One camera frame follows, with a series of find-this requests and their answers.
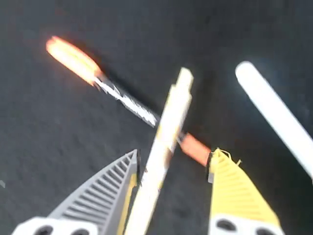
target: white rod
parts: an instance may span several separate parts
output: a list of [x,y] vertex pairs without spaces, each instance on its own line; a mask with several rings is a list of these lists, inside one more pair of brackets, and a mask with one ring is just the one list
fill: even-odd
[[253,64],[240,63],[236,76],[253,104],[313,178],[313,141],[303,126]]
[[145,235],[147,232],[176,146],[176,138],[189,109],[192,81],[191,72],[182,68],[176,85],[170,89],[125,235]]

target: mounting hole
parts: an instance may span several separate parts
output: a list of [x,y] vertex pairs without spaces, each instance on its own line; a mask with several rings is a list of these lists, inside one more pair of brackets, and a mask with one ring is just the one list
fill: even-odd
[[89,235],[89,232],[86,229],[79,229],[74,231],[71,235]]
[[268,229],[258,229],[256,231],[256,234],[257,235],[275,235],[273,232],[271,232],[270,230]]
[[220,219],[217,222],[216,226],[220,229],[224,229],[227,231],[236,231],[236,226],[232,222],[226,219]]
[[36,232],[35,235],[50,235],[53,231],[53,228],[49,225],[45,225],[40,227]]

